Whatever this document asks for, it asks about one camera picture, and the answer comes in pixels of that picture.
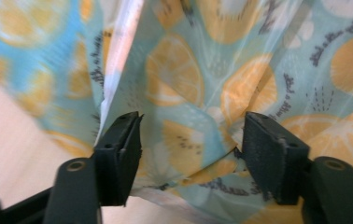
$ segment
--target beige table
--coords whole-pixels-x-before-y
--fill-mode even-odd
[[[71,159],[52,143],[0,87],[0,200],[17,203],[52,185],[56,170]],[[190,223],[169,210],[130,197],[127,207],[103,209],[104,223]]]

